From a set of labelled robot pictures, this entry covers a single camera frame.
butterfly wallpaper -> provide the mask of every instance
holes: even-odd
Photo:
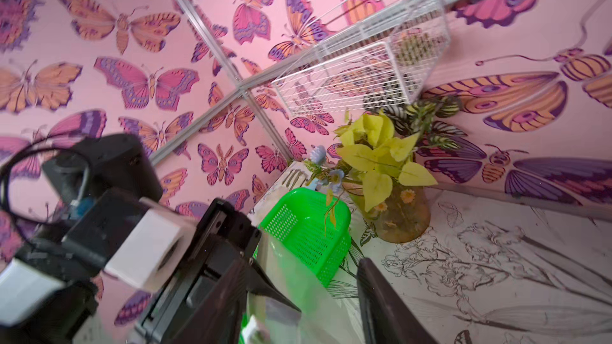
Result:
[[[206,8],[215,22],[233,24],[228,26],[233,38],[226,37],[223,46],[241,59],[236,68],[249,77],[396,1],[194,3]],[[562,11],[555,4],[560,2]],[[598,138],[607,134],[607,123],[601,120],[612,121],[612,34],[606,29],[611,10],[612,0],[453,4],[448,13],[452,43],[426,82],[423,97],[460,97],[463,111],[449,122],[463,131],[454,138],[464,148],[422,149],[417,160],[440,182],[612,209],[612,159],[607,154],[612,141]],[[328,160],[335,162],[339,141],[332,131],[344,123],[344,115],[321,110],[313,97],[316,90],[309,82],[296,88],[313,110],[299,116],[286,110],[271,85],[254,88],[253,94],[296,159],[307,157],[311,146],[324,145]],[[208,128],[221,127],[230,112]],[[263,146],[250,154],[260,157],[266,171],[274,171],[273,149]],[[536,170],[534,165],[540,164],[546,169]]]
[[[397,0],[191,1],[247,78]],[[463,111],[447,120],[460,149],[423,147],[416,159],[441,183],[612,210],[611,17],[612,0],[452,4],[452,42],[423,96],[460,97]],[[50,146],[134,134],[151,155],[235,88],[175,0],[0,0],[0,24],[0,163],[56,131],[73,134]],[[271,85],[252,91],[296,160],[323,145],[335,162],[345,115],[319,109],[317,88],[301,85],[310,115],[290,114]],[[263,197],[289,163],[251,106],[233,101],[156,167],[162,204],[197,220],[215,197],[244,212]],[[45,159],[23,162],[11,182],[15,208],[42,220],[62,210],[40,179]],[[0,214],[0,270],[18,246]],[[123,342],[151,295],[96,281],[102,324]],[[451,341],[497,342],[456,328]]]
[[[231,20],[202,16],[217,27],[218,42],[233,38]],[[0,164],[60,133],[68,134],[44,146],[129,133],[150,156],[234,88],[174,0],[0,0]],[[284,111],[275,96],[262,95],[258,101]],[[265,185],[253,190],[253,177],[272,184],[287,165],[262,167],[257,147],[276,148],[247,103],[234,101],[216,119],[156,167],[160,203],[186,218],[200,218],[216,197],[249,212],[265,192]],[[205,161],[204,153],[215,157]],[[32,219],[52,221],[65,211],[42,174],[50,157],[30,157],[11,172],[11,206]],[[21,229],[32,236],[36,225]],[[0,213],[0,271],[21,244]],[[95,283],[104,330],[123,342],[151,295],[104,273]]]

wire shelf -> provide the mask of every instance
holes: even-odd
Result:
[[[310,47],[272,85],[292,115],[409,104],[450,42],[442,0],[402,0]]]

glass vase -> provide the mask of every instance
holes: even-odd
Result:
[[[431,214],[422,186],[395,185],[381,204],[365,212],[363,196],[350,194],[366,222],[374,224],[378,237],[391,243],[418,238],[429,226]]]

orange flower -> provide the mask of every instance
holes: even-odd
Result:
[[[387,210],[387,204],[385,202],[379,203],[376,206],[374,206],[374,210],[376,210],[376,211],[385,211],[385,210]]]
[[[414,192],[414,190],[404,190],[400,193],[400,197],[402,197],[402,201],[404,203],[412,203],[416,195],[417,194]]]

black cable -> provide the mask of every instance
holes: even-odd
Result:
[[[30,145],[26,146],[25,148],[21,149],[19,152],[17,152],[7,163],[5,163],[2,168],[0,169],[0,186],[2,187],[2,193],[0,194],[0,209],[2,209],[4,212],[6,212],[9,216],[9,219],[11,220],[11,224],[13,225],[15,231],[17,232],[17,234],[19,235],[19,237],[23,240],[23,242],[25,244],[27,244],[28,246],[32,247],[32,248],[36,248],[35,245],[29,241],[29,239],[26,237],[26,235],[23,233],[21,227],[18,225],[18,219],[21,220],[26,220],[28,222],[32,222],[38,225],[45,225],[45,226],[53,226],[55,225],[54,223],[47,223],[47,222],[42,222],[41,220],[34,220],[34,219],[30,219],[30,218],[26,218],[22,215],[19,215],[15,212],[13,212],[11,210],[11,204],[9,202],[9,184],[10,184],[10,180],[11,180],[11,171],[13,169],[13,167],[18,164],[19,162],[21,162],[23,159],[26,159],[30,156],[34,156],[36,154],[45,152],[45,151],[67,151],[70,152],[74,155],[80,156],[83,161],[87,164],[87,168],[86,168],[86,175],[83,176],[83,180],[81,183],[81,189],[79,192],[79,200],[80,198],[83,196],[84,194],[84,190],[88,187],[89,185],[89,181],[91,179],[91,172],[93,170],[93,164],[91,163],[91,161],[87,158],[87,156],[85,156],[83,153],[76,151],[74,149],[70,149],[70,148],[59,148],[59,147],[48,147],[48,148],[40,148],[40,149],[32,149],[33,146],[35,146],[36,144],[54,138],[54,137],[58,137],[62,134],[55,134],[55,135],[50,135],[42,140],[36,141],[34,143],[31,143]]]

